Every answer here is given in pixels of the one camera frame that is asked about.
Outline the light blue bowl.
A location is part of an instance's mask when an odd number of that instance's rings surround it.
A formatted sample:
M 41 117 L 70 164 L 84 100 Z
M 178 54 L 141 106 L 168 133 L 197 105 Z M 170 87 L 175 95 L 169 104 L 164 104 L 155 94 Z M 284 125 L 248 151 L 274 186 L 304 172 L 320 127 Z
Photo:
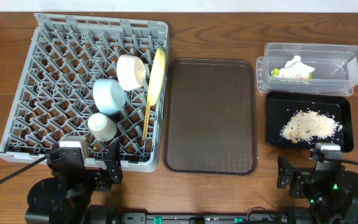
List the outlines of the light blue bowl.
M 126 103 L 125 92 L 115 79 L 97 79 L 93 99 L 99 112 L 107 116 L 120 112 Z

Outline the white napkin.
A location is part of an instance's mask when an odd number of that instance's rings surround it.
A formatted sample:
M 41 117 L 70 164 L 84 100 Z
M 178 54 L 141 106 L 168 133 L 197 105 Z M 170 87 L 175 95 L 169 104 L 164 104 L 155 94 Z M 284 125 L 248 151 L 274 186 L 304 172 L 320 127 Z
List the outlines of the white napkin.
M 288 61 L 283 68 L 279 70 L 279 78 L 302 78 L 309 79 L 310 74 L 315 70 L 314 67 L 304 64 L 299 55 Z

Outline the yellow round plate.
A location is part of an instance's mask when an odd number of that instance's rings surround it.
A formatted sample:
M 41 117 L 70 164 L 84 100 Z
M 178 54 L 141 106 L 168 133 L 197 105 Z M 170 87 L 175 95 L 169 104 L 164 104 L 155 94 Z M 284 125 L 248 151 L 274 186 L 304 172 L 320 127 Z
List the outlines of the yellow round plate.
M 157 103 L 163 79 L 165 78 L 166 54 L 163 49 L 157 49 L 155 53 L 152 71 L 150 73 L 149 87 L 147 93 L 147 106 L 151 107 Z

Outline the small white cup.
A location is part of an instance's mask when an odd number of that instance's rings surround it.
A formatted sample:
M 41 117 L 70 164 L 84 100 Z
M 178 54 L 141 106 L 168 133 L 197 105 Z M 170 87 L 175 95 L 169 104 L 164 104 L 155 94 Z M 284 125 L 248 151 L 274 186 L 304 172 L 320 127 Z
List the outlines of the small white cup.
M 110 141 L 117 133 L 115 122 L 102 113 L 92 114 L 87 123 L 92 135 L 99 141 Z

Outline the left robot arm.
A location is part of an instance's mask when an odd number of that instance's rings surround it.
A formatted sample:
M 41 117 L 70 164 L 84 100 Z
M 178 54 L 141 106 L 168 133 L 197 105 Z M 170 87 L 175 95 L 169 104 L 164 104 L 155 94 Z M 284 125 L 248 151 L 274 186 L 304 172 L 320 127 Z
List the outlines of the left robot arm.
M 122 182 L 120 144 L 103 157 L 106 168 L 87 169 L 79 147 L 55 146 L 46 154 L 52 177 L 37 182 L 27 195 L 27 223 L 120 223 L 113 209 L 92 205 L 97 190 Z

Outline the white pink bowl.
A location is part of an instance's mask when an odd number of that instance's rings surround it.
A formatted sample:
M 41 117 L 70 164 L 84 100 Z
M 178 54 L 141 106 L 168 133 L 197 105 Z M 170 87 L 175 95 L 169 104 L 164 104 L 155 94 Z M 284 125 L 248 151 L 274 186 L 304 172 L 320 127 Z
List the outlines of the white pink bowl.
M 141 88 L 145 80 L 143 61 L 136 56 L 122 55 L 117 61 L 117 79 L 124 91 Z

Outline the green snack wrapper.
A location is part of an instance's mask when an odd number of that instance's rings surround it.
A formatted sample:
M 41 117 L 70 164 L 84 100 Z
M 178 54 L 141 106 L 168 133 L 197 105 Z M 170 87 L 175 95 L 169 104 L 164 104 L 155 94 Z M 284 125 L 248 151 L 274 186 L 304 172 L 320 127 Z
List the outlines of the green snack wrapper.
M 274 68 L 271 72 L 270 72 L 270 76 L 271 77 L 278 77 L 278 78 L 283 78 L 283 76 L 280 75 L 281 70 L 278 68 Z M 295 78 L 301 78 L 301 79 L 312 79 L 313 78 L 313 74 L 309 73 L 307 77 L 305 76 L 296 76 Z

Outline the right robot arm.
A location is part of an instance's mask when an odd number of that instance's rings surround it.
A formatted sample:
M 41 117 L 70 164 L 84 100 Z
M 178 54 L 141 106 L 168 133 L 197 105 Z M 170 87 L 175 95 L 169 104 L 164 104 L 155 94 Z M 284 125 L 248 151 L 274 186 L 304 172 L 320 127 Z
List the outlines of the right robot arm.
M 309 203 L 284 209 L 277 223 L 358 223 L 358 173 L 340 160 L 318 158 L 313 168 L 294 167 L 279 156 L 277 187 Z

